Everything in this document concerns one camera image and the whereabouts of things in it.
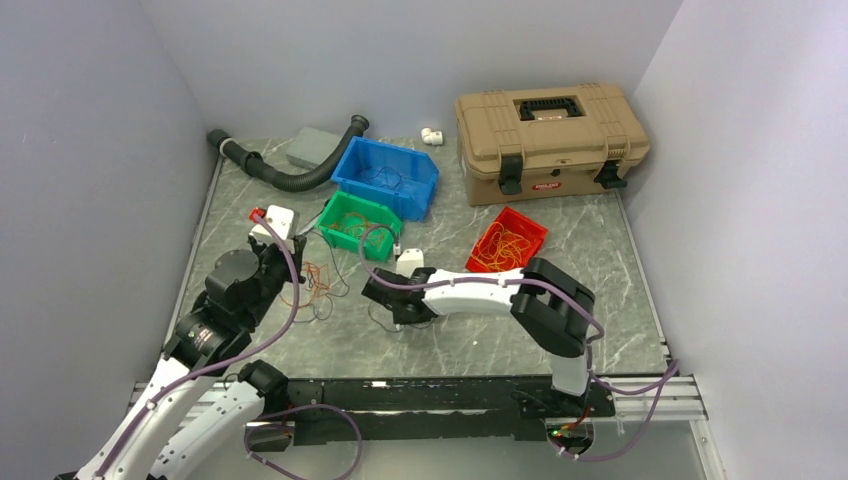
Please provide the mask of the white pipe elbow fitting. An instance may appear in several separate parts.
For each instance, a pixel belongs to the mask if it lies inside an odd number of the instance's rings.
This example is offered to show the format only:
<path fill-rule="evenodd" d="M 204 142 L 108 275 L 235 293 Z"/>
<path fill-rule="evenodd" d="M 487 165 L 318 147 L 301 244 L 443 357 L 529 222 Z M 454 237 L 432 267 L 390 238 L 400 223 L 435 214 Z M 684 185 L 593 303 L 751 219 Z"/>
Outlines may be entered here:
<path fill-rule="evenodd" d="M 420 137 L 429 146 L 441 146 L 444 144 L 444 136 L 441 130 L 433 130 L 425 127 L 420 131 Z"/>

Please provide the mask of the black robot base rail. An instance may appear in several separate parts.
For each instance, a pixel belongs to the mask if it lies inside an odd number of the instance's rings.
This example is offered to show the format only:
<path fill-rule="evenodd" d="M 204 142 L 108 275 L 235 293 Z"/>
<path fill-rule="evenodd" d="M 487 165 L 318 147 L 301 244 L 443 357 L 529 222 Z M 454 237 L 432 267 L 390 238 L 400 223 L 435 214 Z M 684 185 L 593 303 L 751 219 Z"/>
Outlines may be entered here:
<path fill-rule="evenodd" d="M 294 427 L 297 446 L 336 441 L 510 437 L 536 441 L 558 429 L 615 414 L 599 386 L 572 397 L 548 375 L 291 379 L 257 360 L 237 374 L 265 401 L 271 421 Z"/>

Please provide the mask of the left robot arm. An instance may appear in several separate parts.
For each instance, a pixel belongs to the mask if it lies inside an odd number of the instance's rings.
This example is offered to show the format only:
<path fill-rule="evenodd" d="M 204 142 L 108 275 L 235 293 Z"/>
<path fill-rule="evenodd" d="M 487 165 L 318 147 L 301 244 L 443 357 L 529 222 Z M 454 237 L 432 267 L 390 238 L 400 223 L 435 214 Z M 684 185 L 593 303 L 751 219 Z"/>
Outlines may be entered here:
<path fill-rule="evenodd" d="M 154 373 L 116 431 L 95 456 L 67 479 L 184 479 L 226 436 L 258 416 L 279 417 L 288 379 L 268 363 L 249 362 L 230 392 L 211 409 L 186 418 L 196 402 L 254 354 L 251 335 L 285 284 L 303 278 L 307 239 L 282 246 L 248 238 L 249 249 L 221 255 L 190 312 L 179 319 Z"/>

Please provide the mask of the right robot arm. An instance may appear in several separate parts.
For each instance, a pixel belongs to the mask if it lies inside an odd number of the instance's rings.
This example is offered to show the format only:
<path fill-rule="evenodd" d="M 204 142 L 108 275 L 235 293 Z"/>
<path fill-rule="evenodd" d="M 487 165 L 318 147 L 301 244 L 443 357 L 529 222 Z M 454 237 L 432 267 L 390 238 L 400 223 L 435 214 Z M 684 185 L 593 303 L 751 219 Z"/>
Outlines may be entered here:
<path fill-rule="evenodd" d="M 589 402 L 587 346 L 596 297 L 544 258 L 496 273 L 418 267 L 404 276 L 376 268 L 361 294 L 389 310 L 397 325 L 457 313 L 509 316 L 550 355 L 555 409 L 574 415 Z"/>

